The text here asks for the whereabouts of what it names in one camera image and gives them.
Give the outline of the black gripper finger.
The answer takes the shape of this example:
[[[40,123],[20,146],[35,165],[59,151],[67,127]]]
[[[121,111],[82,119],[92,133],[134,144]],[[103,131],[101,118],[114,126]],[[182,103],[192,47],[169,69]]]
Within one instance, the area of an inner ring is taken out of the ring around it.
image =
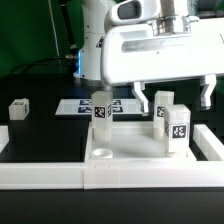
[[[211,108],[211,95],[217,83],[216,75],[205,75],[200,79],[202,91],[200,94],[200,108],[209,110]]]
[[[133,83],[132,93],[140,103],[142,115],[147,116],[149,114],[149,105],[148,105],[149,101],[143,93],[144,90],[145,90],[144,82]]]

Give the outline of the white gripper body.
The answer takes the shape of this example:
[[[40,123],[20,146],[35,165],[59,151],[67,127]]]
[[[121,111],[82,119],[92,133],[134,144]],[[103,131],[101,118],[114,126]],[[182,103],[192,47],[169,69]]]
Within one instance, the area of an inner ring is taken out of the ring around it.
[[[224,17],[200,19],[189,0],[126,0],[105,17],[101,79],[110,85],[224,75]]]

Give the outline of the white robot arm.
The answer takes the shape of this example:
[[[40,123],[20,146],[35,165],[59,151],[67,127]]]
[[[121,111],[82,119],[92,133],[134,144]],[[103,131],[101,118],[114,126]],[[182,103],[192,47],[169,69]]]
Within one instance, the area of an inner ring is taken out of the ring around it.
[[[224,75],[222,0],[81,0],[84,45],[76,77],[90,85],[129,84],[147,115],[147,83],[198,78],[201,108],[211,107]]]

